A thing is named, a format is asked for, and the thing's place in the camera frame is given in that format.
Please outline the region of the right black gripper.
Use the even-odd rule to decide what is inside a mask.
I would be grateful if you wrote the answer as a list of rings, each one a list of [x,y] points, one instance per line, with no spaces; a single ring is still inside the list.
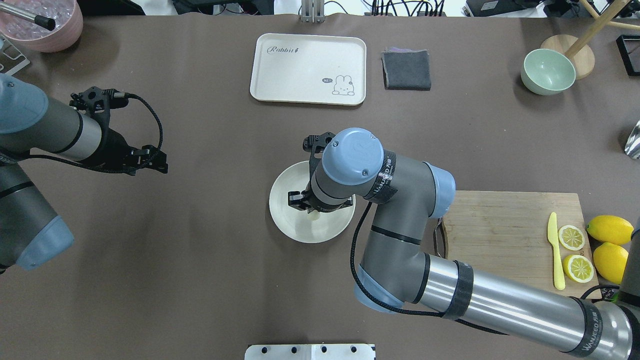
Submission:
[[[323,134],[311,134],[306,137],[302,142],[302,149],[305,152],[310,153],[309,157],[309,176],[310,180],[304,191],[289,191],[287,193],[287,204],[289,207],[298,211],[316,210],[323,214],[329,214],[336,210],[342,210],[343,208],[349,208],[354,205],[354,201],[351,198],[344,201],[333,204],[326,203],[320,200],[313,192],[312,182],[314,173],[320,164],[320,157],[318,154],[323,153],[327,146],[332,141],[335,134],[333,132],[325,132]]]

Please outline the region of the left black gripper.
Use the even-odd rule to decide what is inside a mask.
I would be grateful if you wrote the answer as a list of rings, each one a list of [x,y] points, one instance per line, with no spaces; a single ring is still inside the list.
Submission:
[[[142,169],[169,173],[167,155],[160,148],[154,145],[144,145],[140,149],[129,146],[120,133],[110,128],[111,109],[123,109],[130,100],[138,100],[150,110],[151,106],[144,98],[114,88],[100,89],[95,86],[70,96],[70,107],[83,111],[87,118],[96,121],[99,134],[96,149],[76,162],[102,173],[134,176],[136,171]]]

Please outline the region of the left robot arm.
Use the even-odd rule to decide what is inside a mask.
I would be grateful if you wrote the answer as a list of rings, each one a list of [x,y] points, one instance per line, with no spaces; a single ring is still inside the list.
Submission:
[[[111,111],[139,101],[157,125],[156,145],[136,147],[110,126]],[[65,103],[37,85],[1,75],[1,271],[36,269],[74,243],[66,221],[39,191],[23,162],[50,161],[93,173],[151,169],[166,174],[163,126],[139,95],[92,86]]]

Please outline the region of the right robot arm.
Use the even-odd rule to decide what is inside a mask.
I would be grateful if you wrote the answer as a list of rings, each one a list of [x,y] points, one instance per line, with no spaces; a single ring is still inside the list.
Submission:
[[[302,148],[310,154],[308,182],[288,193],[291,208],[328,214],[352,205],[354,195],[376,205],[359,265],[350,251],[363,305],[520,337],[584,360],[639,358],[638,264],[627,266],[617,301],[591,303],[426,253],[428,220],[442,218],[455,198],[451,173],[384,149],[358,127],[311,134]]]

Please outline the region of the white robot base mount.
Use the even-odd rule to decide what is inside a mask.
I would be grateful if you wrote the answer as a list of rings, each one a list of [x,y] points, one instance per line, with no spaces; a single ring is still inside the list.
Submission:
[[[254,344],[247,347],[245,360],[375,360],[374,344],[311,343]]]

